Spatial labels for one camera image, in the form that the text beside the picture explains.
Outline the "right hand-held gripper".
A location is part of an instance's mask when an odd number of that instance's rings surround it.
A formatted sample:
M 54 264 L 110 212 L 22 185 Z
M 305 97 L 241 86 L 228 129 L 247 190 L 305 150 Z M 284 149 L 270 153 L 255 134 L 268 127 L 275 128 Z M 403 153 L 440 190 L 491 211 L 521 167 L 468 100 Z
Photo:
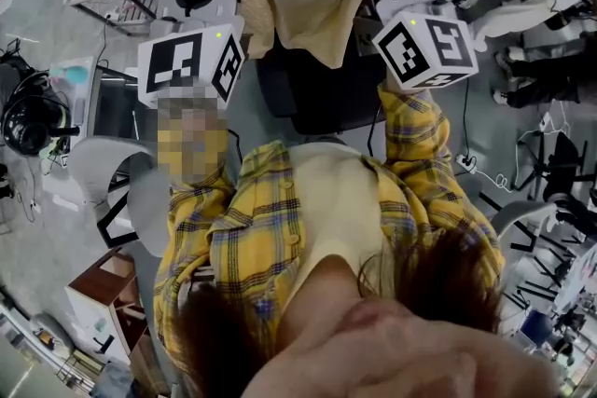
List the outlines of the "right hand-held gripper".
M 382 28 L 372 44 L 400 88 L 443 89 L 479 72 L 471 33 L 452 3 L 374 1 Z

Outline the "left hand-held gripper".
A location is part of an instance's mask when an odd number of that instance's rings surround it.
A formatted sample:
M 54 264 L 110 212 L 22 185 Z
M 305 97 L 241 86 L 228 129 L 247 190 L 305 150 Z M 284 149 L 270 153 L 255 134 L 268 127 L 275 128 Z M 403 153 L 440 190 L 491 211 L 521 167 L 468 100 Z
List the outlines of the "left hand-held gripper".
M 231 21 L 239 0 L 160 0 L 163 18 L 192 17 Z M 245 55 L 241 21 L 206 25 L 160 20 L 152 25 L 159 37 L 138 46 L 137 95 L 140 103 L 158 106 L 167 100 L 207 99 L 226 106 L 239 78 Z

